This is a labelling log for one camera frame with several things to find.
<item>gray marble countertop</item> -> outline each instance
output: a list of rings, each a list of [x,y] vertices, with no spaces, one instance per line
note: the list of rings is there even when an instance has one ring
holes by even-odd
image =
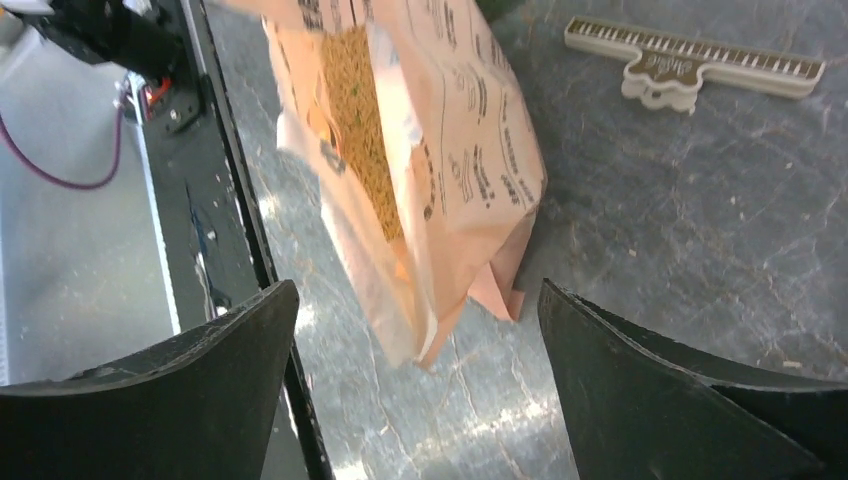
[[[274,151],[256,19],[208,9],[338,480],[576,479],[535,301],[543,277],[640,325],[763,368],[848,380],[848,4],[528,0],[493,30],[549,173],[518,324],[469,304],[431,374],[392,370],[321,224],[317,182]],[[694,115],[619,91],[624,63],[567,49],[573,15],[828,62],[789,101],[707,84]]]

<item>purple cable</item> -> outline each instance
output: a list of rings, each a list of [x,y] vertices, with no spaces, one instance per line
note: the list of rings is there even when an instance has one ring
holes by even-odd
[[[122,92],[120,95],[120,104],[118,107],[118,112],[115,116],[115,148],[114,154],[112,155],[112,167],[109,169],[109,173],[103,177],[102,180],[98,180],[94,183],[75,183],[70,182],[68,180],[63,180],[61,178],[55,177],[46,171],[44,171],[41,167],[32,162],[25,154],[18,148],[18,145],[15,143],[15,140],[12,139],[12,135],[9,134],[9,130],[6,128],[6,122],[3,121],[3,115],[0,114],[0,135],[3,136],[3,140],[6,141],[6,145],[9,146],[9,149],[12,150],[12,154],[17,157],[18,160],[24,164],[32,173],[38,175],[43,180],[52,183],[58,187],[67,188],[70,190],[97,190],[99,188],[105,187],[115,178],[115,174],[118,173],[118,164],[121,161],[121,123],[124,116],[123,111],[123,101],[126,97],[126,93]]]

